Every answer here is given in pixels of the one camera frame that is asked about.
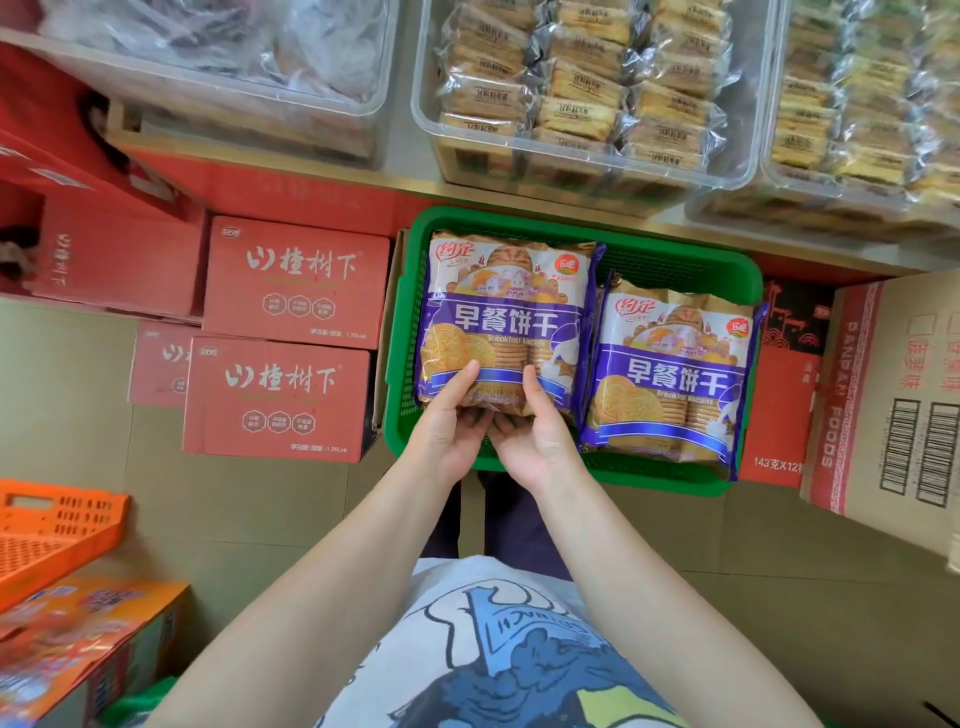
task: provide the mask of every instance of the dark pants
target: dark pants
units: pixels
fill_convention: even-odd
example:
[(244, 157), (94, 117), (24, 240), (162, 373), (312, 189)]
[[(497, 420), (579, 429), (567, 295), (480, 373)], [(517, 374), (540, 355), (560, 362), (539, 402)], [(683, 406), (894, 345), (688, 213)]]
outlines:
[[(514, 569), (570, 581), (534, 497), (506, 473), (480, 473), (487, 494), (484, 554)], [(453, 486), (422, 558), (459, 558), (460, 483)]]

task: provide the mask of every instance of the floor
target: floor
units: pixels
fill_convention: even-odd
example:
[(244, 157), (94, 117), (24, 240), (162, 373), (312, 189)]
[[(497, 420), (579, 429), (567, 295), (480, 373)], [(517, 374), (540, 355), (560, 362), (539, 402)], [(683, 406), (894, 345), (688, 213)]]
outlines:
[[(348, 512), (394, 458), (359, 465), (180, 453), (181, 413), (127, 404), (135, 322), (0, 301), (0, 476), (126, 492), (127, 541), (89, 570), (193, 584), (185, 662)], [(610, 488), (637, 530), (849, 728), (960, 720), (960, 578), (943, 559), (738, 483), (720, 498)], [(482, 549), (464, 493), (462, 551)]]

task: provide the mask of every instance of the orange crate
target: orange crate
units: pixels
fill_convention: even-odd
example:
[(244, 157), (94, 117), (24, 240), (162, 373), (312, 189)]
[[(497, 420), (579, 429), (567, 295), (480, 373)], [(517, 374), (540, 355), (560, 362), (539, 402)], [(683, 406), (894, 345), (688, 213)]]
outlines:
[(0, 612), (119, 545), (129, 502), (0, 478)]

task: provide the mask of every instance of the green plastic basket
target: green plastic basket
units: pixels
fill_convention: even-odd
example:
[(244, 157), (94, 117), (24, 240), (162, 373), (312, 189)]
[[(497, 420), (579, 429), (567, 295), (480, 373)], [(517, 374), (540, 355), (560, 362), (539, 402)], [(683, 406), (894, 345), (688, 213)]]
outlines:
[[(407, 237), (403, 276), (396, 291), (394, 328), (387, 363), (389, 391), (383, 425), (387, 446), (395, 455), (403, 452), (420, 418), (421, 410), (414, 396), (420, 303), (427, 275), (430, 236), (440, 230), (537, 240), (548, 245), (596, 241), (607, 246), (597, 266), (598, 282), (605, 281), (609, 271), (617, 271), (635, 285), (671, 288), (685, 293), (712, 293), (732, 303), (759, 303), (763, 295), (763, 278), (759, 269), (740, 253), (481, 210), (431, 207), (417, 218)], [(741, 449), (750, 415), (755, 371), (756, 358), (747, 382)], [(695, 463), (670, 463), (614, 452), (588, 452), (584, 454), (584, 462), (597, 480), (611, 485), (697, 496), (719, 496), (731, 485), (714, 470)], [(484, 441), (473, 467), (503, 471), (489, 440)]]

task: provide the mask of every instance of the person's left hand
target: person's left hand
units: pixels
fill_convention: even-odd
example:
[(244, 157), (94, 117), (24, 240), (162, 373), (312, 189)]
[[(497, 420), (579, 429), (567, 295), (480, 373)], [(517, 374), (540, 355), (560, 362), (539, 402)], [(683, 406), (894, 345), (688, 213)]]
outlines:
[(427, 404), (410, 435), (403, 458), (436, 475), (437, 484), (452, 488), (476, 460), (480, 443), (493, 419), (492, 410), (475, 407), (458, 410), (467, 389), (480, 373), (480, 362), (469, 364), (446, 383)]

